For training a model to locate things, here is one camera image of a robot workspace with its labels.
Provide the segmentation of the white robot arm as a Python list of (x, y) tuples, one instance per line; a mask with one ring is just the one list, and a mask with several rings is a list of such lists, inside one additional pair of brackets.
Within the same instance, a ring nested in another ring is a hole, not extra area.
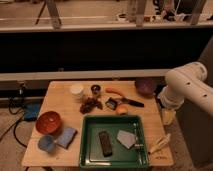
[(207, 69), (201, 62), (191, 62), (165, 74), (166, 86), (158, 95), (163, 106), (161, 112), (164, 125), (172, 123), (185, 99), (213, 116), (213, 87), (204, 83), (206, 78)]

